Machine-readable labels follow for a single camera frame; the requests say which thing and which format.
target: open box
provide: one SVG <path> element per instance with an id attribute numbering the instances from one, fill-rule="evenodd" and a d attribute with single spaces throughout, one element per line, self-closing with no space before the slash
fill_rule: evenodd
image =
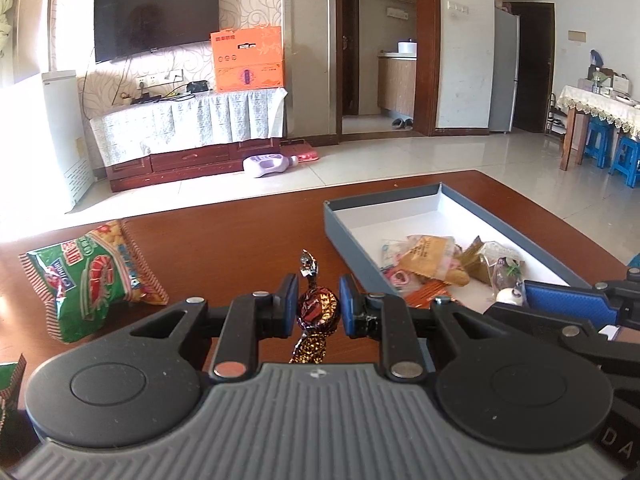
<path id="1" fill-rule="evenodd" d="M 380 271 L 385 240 L 409 235 L 453 236 L 466 249 L 479 236 L 517 250 L 525 280 L 589 287 L 551 254 L 445 184 L 342 198 L 324 203 L 324 231 L 367 292 L 397 294 Z M 494 303 L 489 285 L 471 280 L 447 290 L 465 306 L 484 312 Z"/>

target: wooden tv cabinet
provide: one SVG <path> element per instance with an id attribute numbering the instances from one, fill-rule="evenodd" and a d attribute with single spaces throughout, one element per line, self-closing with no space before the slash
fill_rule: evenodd
<path id="1" fill-rule="evenodd" d="M 161 182 L 242 171 L 242 161 L 248 156 L 267 153 L 280 153 L 279 138 L 252 139 L 147 155 L 108 166 L 107 178 L 112 191 L 124 191 Z"/>

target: orange gift box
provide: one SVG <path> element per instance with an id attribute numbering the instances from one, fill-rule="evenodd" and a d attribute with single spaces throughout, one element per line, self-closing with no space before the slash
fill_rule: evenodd
<path id="1" fill-rule="evenodd" d="M 216 91 L 284 86 L 280 27 L 221 30 L 211 35 Z"/>

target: white plastic bottle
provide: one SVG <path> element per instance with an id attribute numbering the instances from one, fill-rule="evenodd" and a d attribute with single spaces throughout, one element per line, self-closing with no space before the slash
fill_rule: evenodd
<path id="1" fill-rule="evenodd" d="M 269 173 L 282 173 L 289 166 L 297 166 L 298 158 L 273 153 L 271 155 L 254 155 L 242 162 L 244 172 L 248 176 L 258 178 Z"/>

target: cabinet drawer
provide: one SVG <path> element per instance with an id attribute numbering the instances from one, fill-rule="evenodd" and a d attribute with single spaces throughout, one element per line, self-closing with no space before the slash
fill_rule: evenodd
<path id="1" fill-rule="evenodd" d="M 121 162 L 113 166 L 107 166 L 106 170 L 109 180 L 144 175 L 153 171 L 151 169 L 151 160 L 148 156 L 135 158 L 134 160 L 128 160 L 127 162 Z"/>
<path id="2" fill-rule="evenodd" d="M 156 171 L 176 170 L 189 166 L 201 166 L 212 162 L 224 162 L 229 160 L 228 144 L 216 146 L 203 146 L 181 152 L 157 153 L 150 155 L 151 166 Z"/>
<path id="3" fill-rule="evenodd" d="M 247 158 L 254 155 L 266 155 L 268 153 L 280 153 L 280 139 L 251 139 L 243 142 L 229 144 L 230 158 Z"/>

